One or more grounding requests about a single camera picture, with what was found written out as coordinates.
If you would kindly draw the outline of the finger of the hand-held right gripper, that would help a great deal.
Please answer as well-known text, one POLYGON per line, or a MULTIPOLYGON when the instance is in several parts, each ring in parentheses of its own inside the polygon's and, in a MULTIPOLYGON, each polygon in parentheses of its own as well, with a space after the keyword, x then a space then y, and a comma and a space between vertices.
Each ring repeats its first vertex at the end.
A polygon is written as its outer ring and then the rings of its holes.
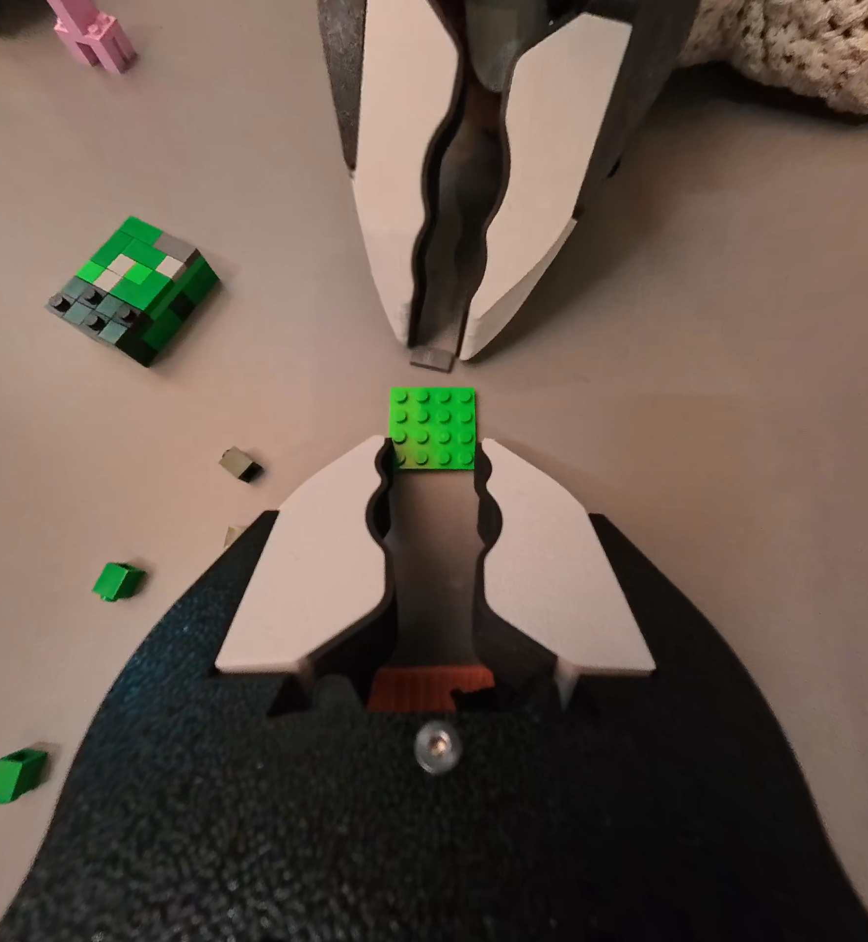
POLYGON ((502 94, 503 189, 459 359, 510 323, 577 224, 585 173, 629 48, 630 23, 579 12, 520 53, 502 94))
POLYGON ((441 216, 440 174, 465 104, 464 2, 369 1, 352 186, 393 335, 415 347, 441 216))

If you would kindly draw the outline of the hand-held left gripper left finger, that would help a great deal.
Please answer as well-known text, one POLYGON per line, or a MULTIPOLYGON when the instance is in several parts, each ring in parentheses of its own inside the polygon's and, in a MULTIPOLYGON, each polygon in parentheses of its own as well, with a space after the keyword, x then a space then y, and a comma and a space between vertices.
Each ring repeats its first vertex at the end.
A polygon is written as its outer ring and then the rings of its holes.
POLYGON ((279 508, 215 666, 310 684, 369 685, 397 641, 394 448, 374 435, 305 481, 279 508))

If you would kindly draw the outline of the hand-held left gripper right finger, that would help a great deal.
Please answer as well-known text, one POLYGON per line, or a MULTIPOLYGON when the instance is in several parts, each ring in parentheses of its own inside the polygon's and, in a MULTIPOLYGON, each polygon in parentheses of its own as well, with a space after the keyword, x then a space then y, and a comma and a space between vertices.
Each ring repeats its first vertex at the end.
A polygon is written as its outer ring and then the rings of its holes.
POLYGON ((651 677, 651 649, 580 501, 491 438, 477 442, 474 488, 474 650, 497 686, 518 696, 550 682, 569 696, 587 677, 651 677))

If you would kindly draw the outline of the green square lego plate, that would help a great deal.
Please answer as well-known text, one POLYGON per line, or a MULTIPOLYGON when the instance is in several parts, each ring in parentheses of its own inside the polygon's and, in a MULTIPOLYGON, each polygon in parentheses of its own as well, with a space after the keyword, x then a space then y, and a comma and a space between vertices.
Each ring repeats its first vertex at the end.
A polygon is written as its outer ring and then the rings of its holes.
POLYGON ((474 470, 477 425, 472 387, 393 386, 389 402, 389 437, 397 470, 474 470))

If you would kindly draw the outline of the small grey black lego piece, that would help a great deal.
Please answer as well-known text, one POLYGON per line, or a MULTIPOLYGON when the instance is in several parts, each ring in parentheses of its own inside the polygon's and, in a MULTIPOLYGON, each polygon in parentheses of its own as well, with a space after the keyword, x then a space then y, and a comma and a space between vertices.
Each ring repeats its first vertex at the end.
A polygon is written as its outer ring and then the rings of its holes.
POLYGON ((219 465, 232 477, 244 483, 253 483, 264 474, 263 466, 237 446, 228 448, 222 454, 219 465))

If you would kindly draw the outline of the green lego brick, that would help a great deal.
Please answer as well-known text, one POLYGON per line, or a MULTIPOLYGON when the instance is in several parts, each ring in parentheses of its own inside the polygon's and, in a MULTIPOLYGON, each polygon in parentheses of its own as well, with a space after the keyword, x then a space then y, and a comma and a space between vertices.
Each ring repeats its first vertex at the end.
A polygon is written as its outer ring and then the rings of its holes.
POLYGON ((0 805, 8 805, 41 783, 50 754, 26 747, 0 758, 0 805))
POLYGON ((114 603, 131 598, 139 591, 146 571, 131 563, 107 562, 92 588, 92 592, 104 601, 114 603))

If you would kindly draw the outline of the green lego block assembly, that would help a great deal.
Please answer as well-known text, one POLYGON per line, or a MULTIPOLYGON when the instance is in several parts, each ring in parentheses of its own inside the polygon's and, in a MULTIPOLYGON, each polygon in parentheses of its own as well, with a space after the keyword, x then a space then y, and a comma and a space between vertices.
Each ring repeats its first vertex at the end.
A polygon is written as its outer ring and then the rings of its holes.
POLYGON ((151 367, 219 282, 198 247, 128 216, 45 308, 101 345, 151 367))

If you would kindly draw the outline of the pink lego figure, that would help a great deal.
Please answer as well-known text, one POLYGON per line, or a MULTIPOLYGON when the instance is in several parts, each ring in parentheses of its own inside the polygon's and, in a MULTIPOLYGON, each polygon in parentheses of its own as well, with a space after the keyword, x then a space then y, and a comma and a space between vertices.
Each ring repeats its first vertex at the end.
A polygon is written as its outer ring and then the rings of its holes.
POLYGON ((49 1, 56 21, 55 34, 74 59, 122 75, 136 59, 136 52, 116 17, 101 11, 93 1, 49 1))

